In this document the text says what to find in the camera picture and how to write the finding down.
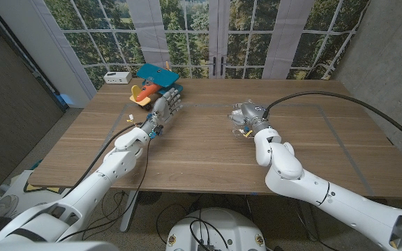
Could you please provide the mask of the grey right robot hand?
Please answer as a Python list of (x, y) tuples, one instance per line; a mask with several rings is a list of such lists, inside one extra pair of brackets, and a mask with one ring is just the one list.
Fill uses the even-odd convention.
[(271, 128), (267, 119), (263, 118), (265, 108), (253, 102), (241, 102), (234, 105), (228, 118), (245, 132), (252, 130), (254, 134)]

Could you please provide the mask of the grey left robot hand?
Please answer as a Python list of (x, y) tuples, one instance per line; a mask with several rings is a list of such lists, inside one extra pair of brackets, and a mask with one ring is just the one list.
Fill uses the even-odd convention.
[(171, 88), (154, 103), (151, 114), (140, 126), (148, 135), (160, 135), (163, 126), (183, 107), (179, 91)]

